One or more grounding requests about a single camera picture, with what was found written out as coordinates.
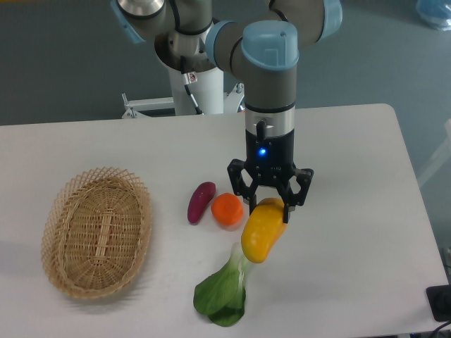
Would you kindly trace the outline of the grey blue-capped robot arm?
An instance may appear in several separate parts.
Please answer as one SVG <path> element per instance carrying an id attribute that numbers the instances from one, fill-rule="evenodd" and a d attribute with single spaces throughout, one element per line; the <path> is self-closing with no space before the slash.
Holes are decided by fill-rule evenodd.
<path id="1" fill-rule="evenodd" d="M 269 1 L 246 23 L 217 21 L 210 1 L 112 1 L 127 34 L 154 45 L 166 67 L 177 115 L 245 110 L 246 159 L 228 166 L 233 191 L 250 208 L 259 187 L 301 206 L 313 171 L 293 160 L 299 49 L 335 33 L 339 1 Z"/>

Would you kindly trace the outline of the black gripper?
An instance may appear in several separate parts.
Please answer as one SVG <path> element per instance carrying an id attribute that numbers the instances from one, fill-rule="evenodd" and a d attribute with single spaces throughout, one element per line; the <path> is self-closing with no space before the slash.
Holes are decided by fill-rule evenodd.
<path id="1" fill-rule="evenodd" d="M 233 193 L 241 196 L 249 206 L 249 214 L 257 206 L 258 186 L 277 187 L 283 200 L 283 222 L 289 223 L 290 213 L 306 200 L 314 171 L 311 168 L 296 168 L 293 160 L 295 131 L 279 137 L 265 137 L 259 143 L 257 136 L 249 131 L 246 137 L 246 161 L 234 158 L 227 167 Z M 242 171 L 252 179 L 246 185 Z M 295 178 L 297 192 L 292 190 L 290 180 Z"/>

